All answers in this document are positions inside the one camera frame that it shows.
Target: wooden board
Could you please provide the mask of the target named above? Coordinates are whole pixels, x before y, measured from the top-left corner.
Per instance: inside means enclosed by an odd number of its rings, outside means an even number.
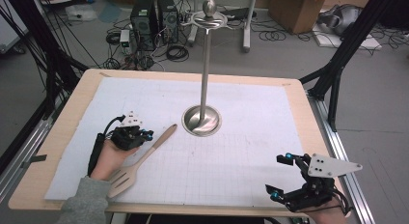
[[[38,154],[47,154],[47,160],[32,163],[9,202],[11,209],[59,210],[63,201],[46,201],[44,195],[54,177],[60,158],[76,130],[85,110],[94,97],[103,77],[165,79],[173,81],[201,81],[199,74],[87,70],[51,129]],[[315,121],[301,83],[296,79],[263,78],[246,76],[210,75],[209,82],[243,83],[250,85],[280,86],[286,90],[289,106],[305,153],[328,155],[326,146]],[[299,216],[285,209],[253,207],[213,207],[145,204],[110,204],[107,211],[147,212],[174,214],[251,215],[251,216]]]

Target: round metal base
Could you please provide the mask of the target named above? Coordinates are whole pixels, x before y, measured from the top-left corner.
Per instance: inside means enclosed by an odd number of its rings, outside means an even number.
[[[183,113],[181,122],[186,131],[201,137],[216,133],[222,125],[220,113],[213,107],[206,106],[202,121],[200,121],[200,113],[200,105],[192,106]]]

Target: human hand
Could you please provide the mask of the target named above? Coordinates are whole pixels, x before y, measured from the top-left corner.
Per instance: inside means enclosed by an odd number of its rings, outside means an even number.
[[[312,218],[316,224],[346,224],[346,218],[341,209],[338,197],[319,207],[310,207],[299,210]]]
[[[111,140],[105,140],[103,143],[101,154],[99,155],[98,162],[90,178],[101,181],[108,181],[111,174],[119,169],[125,159],[135,154],[138,148],[124,151],[117,146]]]

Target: wooden utensil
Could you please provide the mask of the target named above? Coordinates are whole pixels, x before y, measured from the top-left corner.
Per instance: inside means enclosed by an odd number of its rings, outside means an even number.
[[[144,163],[144,161],[161,146],[177,129],[177,124],[170,126],[163,134],[156,140],[150,149],[133,165],[120,168],[109,180],[111,189],[108,192],[108,197],[112,198],[129,188],[135,183],[136,171]]]

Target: gray floor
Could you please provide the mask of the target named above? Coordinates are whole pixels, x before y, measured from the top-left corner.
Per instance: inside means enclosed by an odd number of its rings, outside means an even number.
[[[98,13],[105,6],[105,1],[93,4]],[[269,19],[266,11],[258,12],[258,21]],[[128,16],[129,12],[123,11],[119,20]],[[97,19],[70,28],[101,63],[107,58],[105,31],[111,27],[111,23]],[[74,38],[68,33],[66,37],[73,56],[86,65],[94,65]],[[190,58],[186,62],[162,62],[165,70],[200,73],[203,68],[201,40],[198,35],[197,44],[188,48]],[[211,73],[300,78],[323,67],[336,51],[318,47],[313,39],[302,42],[289,34],[282,42],[266,42],[252,32],[251,51],[243,53],[241,40],[239,30],[214,32]],[[356,176],[376,223],[406,223],[409,219],[406,188],[409,182],[406,162],[409,158],[406,150],[409,144],[406,129],[409,124],[408,54],[408,45],[398,49],[384,45],[373,56],[359,50],[341,80],[337,127],[349,159],[364,165],[364,170]],[[154,65],[151,70],[163,69]],[[305,88],[312,86],[313,83],[309,83]],[[0,98],[2,154],[44,98],[37,68],[29,54],[0,55]],[[58,212],[10,210],[8,199],[0,205],[1,223],[53,223],[59,215]],[[355,223],[354,218],[350,218],[349,223]]]

